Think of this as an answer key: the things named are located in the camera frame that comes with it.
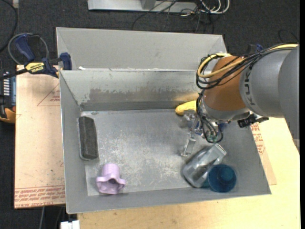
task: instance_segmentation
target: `black cable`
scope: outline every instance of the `black cable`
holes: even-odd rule
[[[148,10],[146,13],[140,15],[140,16],[133,22],[133,24],[132,24],[132,30],[134,29],[134,26],[135,26],[136,22],[137,22],[140,18],[144,17],[146,14],[148,14],[149,12],[151,12],[152,10],[154,10],[155,8],[157,8],[158,6],[160,6],[161,4],[163,4],[163,3],[166,2],[166,1],[168,1],[168,0],[164,0],[164,1],[160,2],[159,4],[155,5],[155,6],[152,7],[150,10]]]
[[[283,38],[282,38],[282,33],[283,33],[283,32],[287,32],[287,33],[291,34],[291,35],[295,38],[296,42],[297,42],[297,43],[300,43],[300,40],[298,39],[298,37],[297,37],[295,34],[293,34],[291,31],[285,30],[285,29],[279,30],[279,31],[277,32],[277,35],[278,35],[279,39],[281,40],[281,42],[286,42],[286,41],[283,40]]]
[[[201,108],[200,108],[200,101],[202,99],[203,93],[204,93],[204,90],[201,91],[201,93],[199,94],[199,97],[196,100],[196,110],[197,110],[197,114],[198,114],[200,122],[201,122],[201,127],[202,127],[202,130],[203,130],[203,135],[204,135],[204,138],[206,139],[206,141],[208,143],[211,143],[211,144],[219,143],[223,139],[223,137],[224,137],[220,127],[218,126],[218,131],[217,131],[215,129],[215,127],[212,125],[212,123],[210,123],[205,118],[205,115],[202,113]],[[204,126],[208,127],[211,135],[213,135],[213,136],[215,136],[217,138],[215,141],[210,141],[209,140],[209,138],[207,137],[206,130],[205,130]]]
[[[26,69],[22,69],[22,70],[19,70],[19,71],[16,71],[14,73],[10,73],[10,74],[7,74],[7,75],[0,75],[0,81],[3,81],[4,79],[8,79],[8,78],[11,78],[11,77],[14,77],[16,75],[23,74],[23,73],[26,73],[26,72],[27,72]]]
[[[195,30],[195,33],[197,33],[197,31],[198,31],[198,28],[199,28],[199,24],[200,24],[200,18],[201,18],[201,12],[199,12],[199,16],[198,16],[198,22],[197,22],[197,26],[196,26],[196,30]]]
[[[239,75],[241,73],[241,71],[245,70],[246,68],[248,67],[253,67],[253,65],[255,65],[255,63],[257,61],[259,61],[260,59],[262,59],[263,57],[265,57],[266,55],[272,53],[272,52],[278,52],[278,51],[283,51],[283,50],[293,50],[295,49],[294,47],[285,47],[285,48],[278,48],[278,49],[273,49],[274,47],[277,47],[277,46],[280,46],[280,45],[285,45],[285,43],[281,43],[279,45],[276,45],[276,46],[272,46],[270,48],[267,48],[267,49],[264,49],[264,50],[261,50],[260,52],[257,52],[257,53],[254,53],[250,56],[248,56],[247,58],[245,58],[244,61],[240,62],[238,65],[234,66],[232,69],[229,69],[227,72],[225,72],[222,76],[218,77],[217,79],[214,79],[214,80],[209,80],[207,81],[205,78],[203,80],[200,80],[199,79],[199,76],[198,76],[198,73],[196,73],[196,84],[197,86],[200,88],[200,89],[211,89],[215,86],[218,86],[218,85],[224,85],[226,84],[227,82],[229,82],[231,79],[233,79],[234,77],[236,77],[237,75]],[[234,62],[234,60],[236,60],[237,58],[233,59],[232,61],[230,61],[229,63],[227,63],[226,65],[224,65],[223,67],[226,67],[227,65],[231,64],[232,62]],[[207,65],[205,65],[202,70],[201,70],[201,73],[204,72],[205,68],[207,67]],[[236,76],[234,77],[231,77],[229,80],[227,80],[226,82],[224,83],[221,83],[220,82],[229,77],[231,74],[233,74],[234,72],[240,70],[241,68],[243,68]]]
[[[14,10],[14,13],[15,13],[15,23],[14,23],[14,26],[13,26],[13,29],[8,37],[8,39],[6,40],[7,42],[2,46],[0,47],[0,53],[7,47],[7,45],[9,44],[9,41],[11,39],[11,37],[13,37],[14,33],[15,33],[15,30],[17,28],[17,24],[18,24],[18,12],[17,10],[10,4],[8,3],[6,0],[0,0],[4,3],[6,3],[7,5],[9,5],[13,10]]]

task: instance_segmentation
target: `beige table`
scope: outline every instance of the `beige table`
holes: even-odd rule
[[[271,195],[79,214],[81,229],[298,229],[300,156],[284,119],[260,124],[276,177]]]

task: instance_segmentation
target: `pink plastic object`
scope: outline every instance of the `pink plastic object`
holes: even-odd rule
[[[117,194],[126,184],[120,178],[120,168],[117,164],[105,164],[102,168],[102,175],[96,177],[96,185],[100,193]]]

